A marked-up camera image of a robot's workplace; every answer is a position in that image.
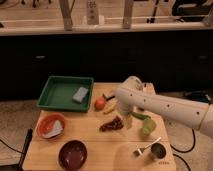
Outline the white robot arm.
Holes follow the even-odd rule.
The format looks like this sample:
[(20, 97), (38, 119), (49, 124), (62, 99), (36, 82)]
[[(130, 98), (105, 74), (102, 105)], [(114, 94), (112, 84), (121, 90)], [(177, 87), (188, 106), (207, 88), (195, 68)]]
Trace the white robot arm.
[(115, 97), (118, 111), (124, 115), (139, 107), (213, 139), (213, 104), (144, 92), (141, 80), (135, 76), (128, 77), (116, 88)]

